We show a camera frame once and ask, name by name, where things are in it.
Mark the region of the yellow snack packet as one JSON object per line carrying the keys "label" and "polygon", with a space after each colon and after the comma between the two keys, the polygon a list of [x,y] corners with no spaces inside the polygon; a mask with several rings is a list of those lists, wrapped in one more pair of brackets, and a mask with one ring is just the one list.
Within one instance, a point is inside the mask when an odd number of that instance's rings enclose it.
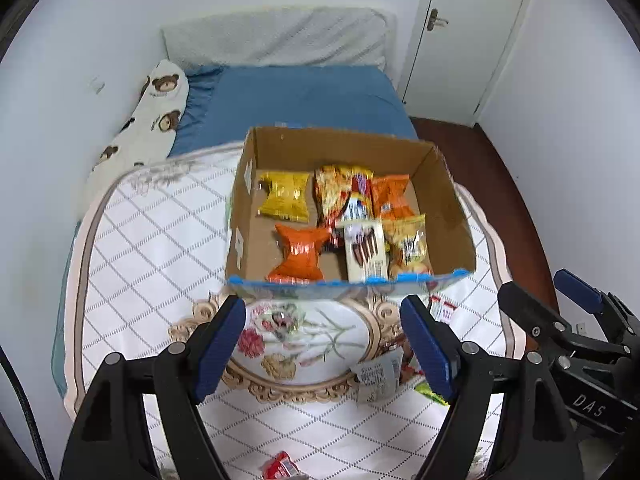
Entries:
{"label": "yellow snack packet", "polygon": [[383,231],[390,246],[388,273],[394,281],[401,274],[433,275],[426,238],[424,214],[397,220],[385,220]]}

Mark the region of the orange sunflower seed packet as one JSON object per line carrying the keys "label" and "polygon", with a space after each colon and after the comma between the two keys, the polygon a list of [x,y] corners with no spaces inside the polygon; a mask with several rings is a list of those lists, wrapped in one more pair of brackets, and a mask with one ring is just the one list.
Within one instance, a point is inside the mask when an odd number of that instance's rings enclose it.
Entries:
{"label": "orange sunflower seed packet", "polygon": [[409,181],[408,174],[390,174],[372,179],[373,210],[376,218],[397,220],[414,215],[405,196]]}

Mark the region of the yellow hotpot seasoning packet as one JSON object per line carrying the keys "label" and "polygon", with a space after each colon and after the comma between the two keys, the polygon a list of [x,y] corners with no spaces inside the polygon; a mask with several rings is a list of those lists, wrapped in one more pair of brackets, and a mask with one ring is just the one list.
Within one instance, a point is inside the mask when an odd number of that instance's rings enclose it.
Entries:
{"label": "yellow hotpot seasoning packet", "polygon": [[267,197],[258,207],[260,216],[305,223],[309,221],[306,172],[268,171],[259,180]]}

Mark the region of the yellow red noodle packet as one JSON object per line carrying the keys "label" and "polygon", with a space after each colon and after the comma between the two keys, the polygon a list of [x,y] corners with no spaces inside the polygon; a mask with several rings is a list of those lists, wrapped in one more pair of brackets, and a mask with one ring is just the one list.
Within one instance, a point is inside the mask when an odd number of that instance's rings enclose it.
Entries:
{"label": "yellow red noodle packet", "polygon": [[329,165],[314,173],[318,226],[333,230],[337,221],[373,218],[374,173],[358,166]]}

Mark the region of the green red snack packet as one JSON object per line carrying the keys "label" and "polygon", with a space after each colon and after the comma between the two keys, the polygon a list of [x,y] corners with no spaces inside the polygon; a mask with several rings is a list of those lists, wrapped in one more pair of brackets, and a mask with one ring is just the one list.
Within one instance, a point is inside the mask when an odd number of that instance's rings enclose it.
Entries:
{"label": "green red snack packet", "polygon": [[424,380],[423,382],[419,382],[415,387],[414,390],[416,390],[417,393],[422,394],[422,396],[425,396],[428,400],[431,400],[432,402],[438,403],[440,405],[443,406],[447,406],[448,402],[439,394],[437,394],[432,388],[431,386],[428,384],[428,382],[426,380]]}

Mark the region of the red white small sachet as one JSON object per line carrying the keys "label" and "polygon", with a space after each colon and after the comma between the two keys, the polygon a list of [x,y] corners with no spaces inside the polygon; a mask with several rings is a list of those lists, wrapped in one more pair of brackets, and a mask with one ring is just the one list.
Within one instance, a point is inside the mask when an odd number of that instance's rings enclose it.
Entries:
{"label": "red white small sachet", "polygon": [[449,324],[454,317],[457,306],[438,295],[432,295],[428,300],[428,310],[436,322]]}

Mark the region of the small white labelled packet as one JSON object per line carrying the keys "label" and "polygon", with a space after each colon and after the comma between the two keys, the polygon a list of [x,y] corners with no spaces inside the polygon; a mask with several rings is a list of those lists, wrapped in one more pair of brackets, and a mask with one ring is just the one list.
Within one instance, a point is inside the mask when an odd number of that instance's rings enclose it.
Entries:
{"label": "small white labelled packet", "polygon": [[372,403],[394,396],[399,388],[403,357],[404,350],[397,347],[376,359],[352,366],[350,370],[358,380],[357,402]]}

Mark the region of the small red candy wrapper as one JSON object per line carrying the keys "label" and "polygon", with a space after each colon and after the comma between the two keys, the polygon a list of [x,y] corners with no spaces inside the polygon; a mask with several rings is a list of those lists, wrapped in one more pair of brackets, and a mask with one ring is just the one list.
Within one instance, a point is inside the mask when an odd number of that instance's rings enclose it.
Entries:
{"label": "small red candy wrapper", "polygon": [[292,461],[287,452],[281,451],[262,465],[262,478],[271,479],[305,479],[305,475]]}

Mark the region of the white patterned quilt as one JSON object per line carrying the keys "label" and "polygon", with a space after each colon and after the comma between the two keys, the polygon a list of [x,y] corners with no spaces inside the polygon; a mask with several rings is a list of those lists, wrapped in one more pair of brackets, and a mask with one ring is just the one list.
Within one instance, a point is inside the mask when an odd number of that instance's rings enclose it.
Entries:
{"label": "white patterned quilt", "polygon": [[[109,386],[93,383],[102,360],[148,360],[183,344],[228,292],[229,219],[238,144],[196,152],[116,179],[88,207],[70,255],[64,344],[55,369],[75,420],[110,414]],[[401,293],[343,288],[333,299],[253,292],[246,322],[217,390],[201,404],[205,427],[232,478],[257,476],[270,448],[329,477],[402,479],[427,453],[444,416],[423,377],[382,405],[357,401],[354,366],[397,353]]]}

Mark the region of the orange crinkled snack packet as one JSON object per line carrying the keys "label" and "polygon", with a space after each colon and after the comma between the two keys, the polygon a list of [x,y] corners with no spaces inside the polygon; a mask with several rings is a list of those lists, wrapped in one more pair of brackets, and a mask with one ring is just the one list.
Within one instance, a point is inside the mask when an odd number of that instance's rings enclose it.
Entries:
{"label": "orange crinkled snack packet", "polygon": [[330,238],[328,228],[294,229],[277,224],[283,261],[266,276],[270,283],[308,284],[324,280],[319,266],[322,247]]}

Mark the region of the white chocolate stick packet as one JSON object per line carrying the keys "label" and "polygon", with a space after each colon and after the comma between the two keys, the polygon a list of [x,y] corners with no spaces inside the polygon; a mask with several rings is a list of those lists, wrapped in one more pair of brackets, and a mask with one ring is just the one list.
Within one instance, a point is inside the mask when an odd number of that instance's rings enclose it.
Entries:
{"label": "white chocolate stick packet", "polygon": [[386,281],[388,263],[382,221],[342,220],[336,222],[336,227],[343,234],[348,280]]}

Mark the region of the open cardboard box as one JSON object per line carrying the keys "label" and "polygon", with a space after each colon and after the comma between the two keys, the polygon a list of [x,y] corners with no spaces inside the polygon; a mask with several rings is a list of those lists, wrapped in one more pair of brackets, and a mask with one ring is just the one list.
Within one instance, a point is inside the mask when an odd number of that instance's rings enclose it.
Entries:
{"label": "open cardboard box", "polygon": [[230,230],[226,280],[241,297],[422,294],[476,269],[444,155],[388,134],[251,128]]}

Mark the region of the bear print long pillow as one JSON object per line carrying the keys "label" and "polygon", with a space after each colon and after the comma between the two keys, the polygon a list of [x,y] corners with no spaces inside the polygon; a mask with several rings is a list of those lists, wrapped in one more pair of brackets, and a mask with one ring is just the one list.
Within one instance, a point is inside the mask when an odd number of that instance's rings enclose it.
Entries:
{"label": "bear print long pillow", "polygon": [[188,93],[188,78],[178,65],[161,60],[154,67],[146,77],[136,108],[90,171],[82,196],[82,214],[125,172],[168,157]]}

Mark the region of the blue bed sheet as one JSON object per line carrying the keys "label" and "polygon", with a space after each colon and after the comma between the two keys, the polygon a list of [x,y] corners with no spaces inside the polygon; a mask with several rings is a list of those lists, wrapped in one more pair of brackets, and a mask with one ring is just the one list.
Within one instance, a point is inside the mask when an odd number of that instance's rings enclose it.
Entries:
{"label": "blue bed sheet", "polygon": [[189,93],[172,157],[240,142],[253,127],[333,128],[416,138],[404,104],[374,66],[209,65]]}

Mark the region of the white door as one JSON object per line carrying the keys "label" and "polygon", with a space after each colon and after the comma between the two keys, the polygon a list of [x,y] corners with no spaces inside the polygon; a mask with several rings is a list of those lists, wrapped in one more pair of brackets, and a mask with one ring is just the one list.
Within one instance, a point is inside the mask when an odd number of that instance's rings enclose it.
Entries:
{"label": "white door", "polygon": [[473,125],[524,1],[421,1],[400,83],[407,113]]}

